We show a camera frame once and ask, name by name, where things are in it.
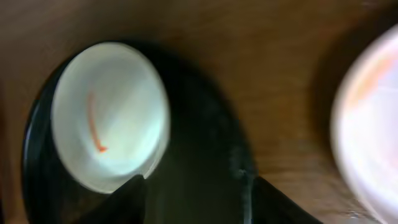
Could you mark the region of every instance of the orange stain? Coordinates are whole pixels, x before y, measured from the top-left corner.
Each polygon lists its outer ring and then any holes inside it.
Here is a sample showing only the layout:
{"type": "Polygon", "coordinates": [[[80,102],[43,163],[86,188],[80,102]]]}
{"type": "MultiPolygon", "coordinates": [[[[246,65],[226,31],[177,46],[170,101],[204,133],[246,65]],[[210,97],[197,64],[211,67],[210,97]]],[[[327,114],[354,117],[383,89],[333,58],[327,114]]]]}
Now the orange stain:
{"type": "Polygon", "coordinates": [[[108,148],[101,144],[100,139],[98,138],[98,133],[95,128],[95,122],[93,117],[93,103],[94,103],[94,94],[89,93],[87,97],[87,117],[88,117],[88,124],[90,127],[91,137],[94,140],[95,147],[98,149],[99,152],[104,152],[108,148]]]}
{"type": "Polygon", "coordinates": [[[365,99],[373,89],[376,88],[377,82],[386,74],[388,68],[392,66],[395,57],[389,54],[379,59],[377,64],[365,74],[365,79],[361,80],[358,88],[348,98],[348,107],[354,108],[358,103],[365,99]]]}

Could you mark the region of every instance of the white bowl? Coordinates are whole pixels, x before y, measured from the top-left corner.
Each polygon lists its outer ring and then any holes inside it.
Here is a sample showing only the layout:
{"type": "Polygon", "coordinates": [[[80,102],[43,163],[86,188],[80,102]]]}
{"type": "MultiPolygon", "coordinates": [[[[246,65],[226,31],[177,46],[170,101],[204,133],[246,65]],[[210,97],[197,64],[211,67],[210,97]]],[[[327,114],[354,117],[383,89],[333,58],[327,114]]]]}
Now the white bowl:
{"type": "Polygon", "coordinates": [[[378,38],[348,71],[331,118],[345,181],[382,223],[398,223],[398,27],[378,38]]]}
{"type": "Polygon", "coordinates": [[[67,171],[110,194],[131,177],[150,176],[169,140],[167,96],[138,50],[105,42],[78,54],[53,96],[52,134],[67,171]]]}

